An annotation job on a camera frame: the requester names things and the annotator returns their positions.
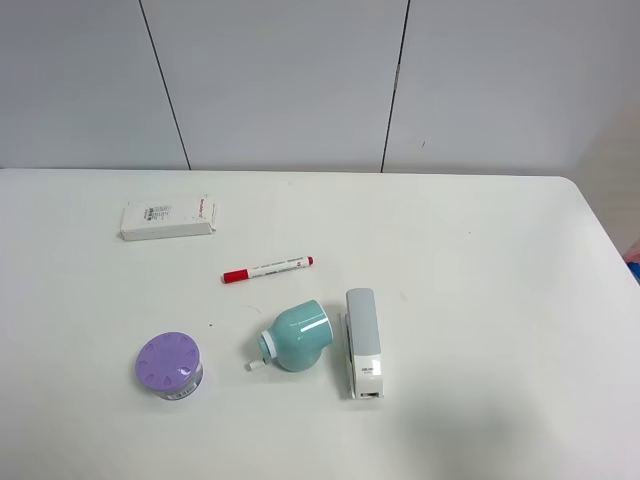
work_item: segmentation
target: white table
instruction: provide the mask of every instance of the white table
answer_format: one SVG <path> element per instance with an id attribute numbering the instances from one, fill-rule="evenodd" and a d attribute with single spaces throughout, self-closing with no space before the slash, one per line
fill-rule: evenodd
<path id="1" fill-rule="evenodd" d="M 210 192 L 211 236 L 126 243 L 130 199 Z M 560 178 L 0 172 L 3 479 L 589 480 L 640 476 L 640 288 Z M 227 270 L 311 268 L 222 285 Z M 309 371 L 256 336 L 371 287 L 386 397 L 348 398 L 340 329 Z M 169 330 L 205 378 L 133 360 Z"/>

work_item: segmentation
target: purple cap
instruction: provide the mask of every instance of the purple cap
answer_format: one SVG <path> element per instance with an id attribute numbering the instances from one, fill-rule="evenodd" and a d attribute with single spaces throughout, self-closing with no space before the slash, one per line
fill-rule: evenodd
<path id="1" fill-rule="evenodd" d="M 167 332 L 142 347 L 136 359 L 136 376 L 149 390 L 170 392 L 188 383 L 199 364 L 196 342 L 184 333 Z"/>

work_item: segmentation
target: marker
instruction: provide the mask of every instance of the marker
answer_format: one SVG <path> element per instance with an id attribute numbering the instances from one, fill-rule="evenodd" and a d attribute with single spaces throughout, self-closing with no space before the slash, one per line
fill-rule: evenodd
<path id="1" fill-rule="evenodd" d="M 292 258 L 291 260 L 270 263 L 269 265 L 262 265 L 261 267 L 227 272 L 222 275 L 222 283 L 233 283 L 255 277 L 264 277 L 265 275 L 288 272 L 289 270 L 297 270 L 298 268 L 310 267 L 311 265 L 313 265 L 313 257 Z"/>

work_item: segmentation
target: white wall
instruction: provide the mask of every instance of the white wall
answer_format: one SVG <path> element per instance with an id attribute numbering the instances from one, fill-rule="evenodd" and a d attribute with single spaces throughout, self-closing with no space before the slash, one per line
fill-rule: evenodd
<path id="1" fill-rule="evenodd" d="M 640 93 L 638 0 L 412 0 L 385 171 L 560 173 Z"/>
<path id="2" fill-rule="evenodd" d="M 142 3 L 194 168 L 380 170 L 405 1 Z"/>
<path id="3" fill-rule="evenodd" d="M 0 12 L 0 166 L 186 168 L 135 0 Z"/>

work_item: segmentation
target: round container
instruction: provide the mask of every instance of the round container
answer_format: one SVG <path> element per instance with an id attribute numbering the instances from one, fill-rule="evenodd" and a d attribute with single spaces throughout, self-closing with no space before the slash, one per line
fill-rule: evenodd
<path id="1" fill-rule="evenodd" d="M 180 332 L 163 333 L 150 340 L 140 350 L 135 369 L 142 386 L 165 400 L 192 394 L 203 374 L 196 342 Z"/>

